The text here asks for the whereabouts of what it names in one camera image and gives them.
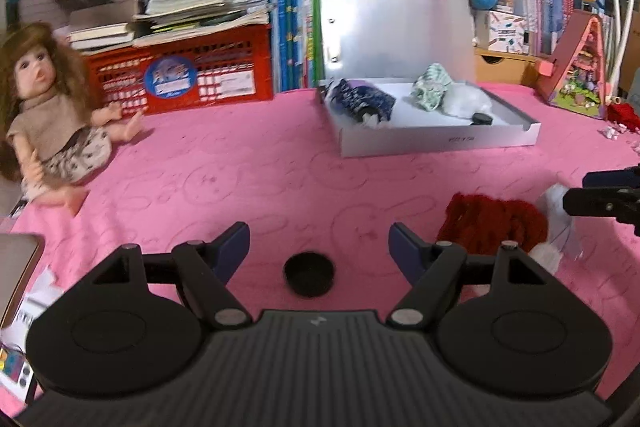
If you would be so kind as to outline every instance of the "red plastic crate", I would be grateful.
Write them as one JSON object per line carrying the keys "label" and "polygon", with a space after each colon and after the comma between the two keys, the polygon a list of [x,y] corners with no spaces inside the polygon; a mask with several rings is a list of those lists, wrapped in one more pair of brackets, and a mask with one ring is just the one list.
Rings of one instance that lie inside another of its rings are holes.
{"label": "red plastic crate", "polygon": [[[145,88],[148,67],[163,57],[181,57],[196,71],[196,83],[175,98],[162,98]],[[139,110],[161,113],[219,103],[271,100],[269,27],[250,25],[225,32],[89,55],[89,82],[104,105],[120,102],[124,115]],[[242,84],[240,91],[234,90]]]}

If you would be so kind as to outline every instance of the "red knitted fabric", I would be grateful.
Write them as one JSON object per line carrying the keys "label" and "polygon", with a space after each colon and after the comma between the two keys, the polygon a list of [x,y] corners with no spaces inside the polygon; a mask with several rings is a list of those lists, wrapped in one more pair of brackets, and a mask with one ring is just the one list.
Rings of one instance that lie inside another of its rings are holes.
{"label": "red knitted fabric", "polygon": [[458,243],[470,254],[495,255],[502,241],[517,241],[527,253],[546,241],[546,217],[530,203],[494,200],[482,194],[453,196],[438,241]]}
{"label": "red knitted fabric", "polygon": [[640,129],[640,118],[628,103],[612,103],[607,108],[607,120],[621,123],[629,131]]}

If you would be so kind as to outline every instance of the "pink tablecloth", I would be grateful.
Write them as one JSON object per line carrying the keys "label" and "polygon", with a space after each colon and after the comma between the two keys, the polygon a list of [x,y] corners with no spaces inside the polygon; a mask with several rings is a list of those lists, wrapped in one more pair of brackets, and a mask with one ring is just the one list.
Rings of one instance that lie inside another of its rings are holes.
{"label": "pink tablecloth", "polygon": [[[245,221],[252,247],[229,286],[252,313],[370,308],[384,316],[408,290],[386,253],[394,221],[430,241],[459,190],[533,201],[553,183],[579,185],[588,171],[638,162],[630,138],[598,133],[602,122],[547,107],[525,87],[492,89],[543,122],[536,146],[343,160],[313,94],[292,92],[149,117],[150,136],[117,151],[76,219],[27,208],[14,232],[45,236],[35,275],[49,265],[68,288],[122,243],[163,252]],[[607,219],[585,219],[580,231],[584,256],[564,259],[558,276],[613,332],[600,386],[607,396],[640,362],[638,241]],[[314,301],[294,297],[281,276],[286,258],[305,249],[337,266],[335,287]],[[0,407],[13,414],[20,404],[0,390]]]}

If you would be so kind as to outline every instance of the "white pipe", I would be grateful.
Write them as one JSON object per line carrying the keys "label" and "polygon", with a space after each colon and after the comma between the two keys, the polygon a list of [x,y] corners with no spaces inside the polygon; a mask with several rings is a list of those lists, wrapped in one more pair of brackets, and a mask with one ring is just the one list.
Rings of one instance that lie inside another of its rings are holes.
{"label": "white pipe", "polygon": [[620,68],[622,67],[622,59],[625,57],[626,41],[629,38],[629,31],[631,30],[631,21],[634,15],[634,5],[636,0],[626,1],[626,13],[625,13],[625,26],[622,30],[622,38],[620,39],[620,46],[616,51],[616,61],[613,63],[613,70],[611,71],[611,91],[607,97],[609,102],[612,98],[618,95],[618,83],[620,81]]}
{"label": "white pipe", "polygon": [[615,33],[615,47],[614,50],[616,50],[618,48],[618,46],[620,45],[620,37],[621,37],[621,33],[622,33],[622,29],[620,28],[620,23],[621,23],[621,18],[620,18],[620,0],[613,0],[613,15],[614,15],[614,21],[615,21],[615,28],[616,28],[616,33]]}

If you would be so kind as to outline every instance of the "doll's face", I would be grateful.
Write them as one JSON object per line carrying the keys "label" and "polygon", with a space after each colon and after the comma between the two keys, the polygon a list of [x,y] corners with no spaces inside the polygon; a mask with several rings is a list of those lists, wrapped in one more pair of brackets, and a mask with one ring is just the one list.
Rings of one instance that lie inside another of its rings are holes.
{"label": "doll's face", "polygon": [[38,46],[23,55],[14,66],[18,98],[29,100],[49,90],[56,79],[56,68],[47,50]]}

